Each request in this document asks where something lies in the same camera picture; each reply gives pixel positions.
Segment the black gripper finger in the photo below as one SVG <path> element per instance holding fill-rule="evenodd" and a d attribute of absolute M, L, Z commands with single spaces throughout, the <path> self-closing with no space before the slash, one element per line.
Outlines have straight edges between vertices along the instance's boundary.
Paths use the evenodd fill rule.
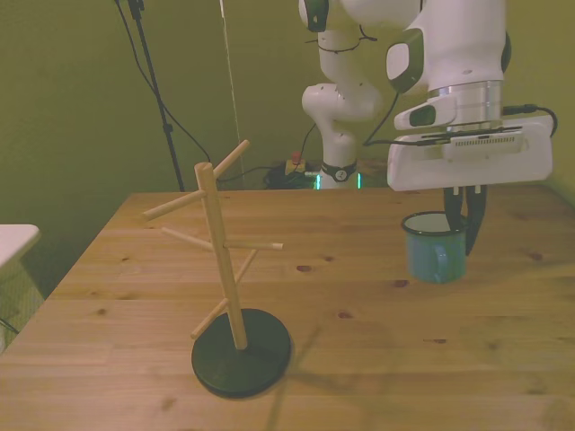
<path fill-rule="evenodd" d="M 469 256 L 475 245 L 485 215 L 487 186 L 466 187 L 465 202 L 467 205 L 465 254 Z"/>
<path fill-rule="evenodd" d="M 463 231 L 465 221 L 462 216 L 462 207 L 464 202 L 464 188 L 445 188 L 443 189 L 444 211 L 451 231 Z"/>

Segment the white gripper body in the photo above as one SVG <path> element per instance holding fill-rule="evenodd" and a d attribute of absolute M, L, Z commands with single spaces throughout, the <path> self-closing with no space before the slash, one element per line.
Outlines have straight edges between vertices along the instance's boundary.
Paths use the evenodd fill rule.
<path fill-rule="evenodd" d="M 435 133 L 400 136 L 390 146 L 387 183 L 395 191 L 545 180 L 553 171 L 547 115 L 506 119 L 502 132 L 474 131 L 441 145 Z"/>

